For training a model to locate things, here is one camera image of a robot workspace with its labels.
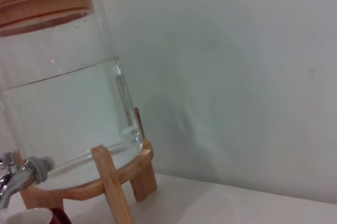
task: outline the red mug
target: red mug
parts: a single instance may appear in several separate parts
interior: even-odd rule
[[[35,208],[16,213],[5,219],[6,224],[71,224],[59,208]]]

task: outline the chrome tap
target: chrome tap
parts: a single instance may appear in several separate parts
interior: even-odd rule
[[[54,168],[50,158],[28,157],[23,165],[18,163],[15,152],[6,152],[0,159],[0,169],[8,173],[0,179],[0,209],[8,207],[11,196],[32,183],[39,184],[47,180],[47,173]]]

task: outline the water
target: water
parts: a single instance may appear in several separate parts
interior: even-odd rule
[[[69,169],[88,173],[79,166],[90,161],[90,149],[100,144],[114,153],[117,168],[141,149],[142,137],[117,59],[14,87],[2,96],[22,155],[51,157],[56,164],[51,178],[63,172],[71,176],[74,170]],[[77,176],[86,180],[84,174]]]

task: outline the white wall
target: white wall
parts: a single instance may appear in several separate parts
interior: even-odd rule
[[[103,2],[156,172],[337,202],[336,0]]]

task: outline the white table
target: white table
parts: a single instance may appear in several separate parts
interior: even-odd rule
[[[136,203],[123,185],[139,224],[326,224],[337,223],[337,205],[156,175],[158,190]],[[115,223],[103,195],[87,201],[65,200],[73,224]],[[9,211],[25,209],[17,193]]]

